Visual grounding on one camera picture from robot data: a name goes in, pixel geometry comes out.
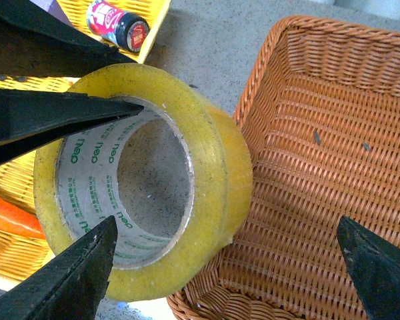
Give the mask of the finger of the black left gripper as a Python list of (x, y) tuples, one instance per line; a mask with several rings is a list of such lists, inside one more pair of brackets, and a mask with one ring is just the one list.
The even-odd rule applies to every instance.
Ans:
[(85, 93), (0, 89), (0, 165), (60, 138), (138, 115), (143, 107)]
[(30, 1), (0, 1), (0, 74), (82, 77), (130, 62)]

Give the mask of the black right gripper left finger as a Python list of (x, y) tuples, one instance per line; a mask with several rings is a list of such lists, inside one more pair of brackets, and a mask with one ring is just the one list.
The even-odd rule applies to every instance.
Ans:
[(117, 225), (110, 216), (0, 296), (0, 319), (94, 319), (116, 244)]

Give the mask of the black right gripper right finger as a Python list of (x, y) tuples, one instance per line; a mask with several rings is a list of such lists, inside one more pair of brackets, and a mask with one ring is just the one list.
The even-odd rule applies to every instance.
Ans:
[(369, 319), (400, 319), (400, 249), (347, 216), (337, 240)]

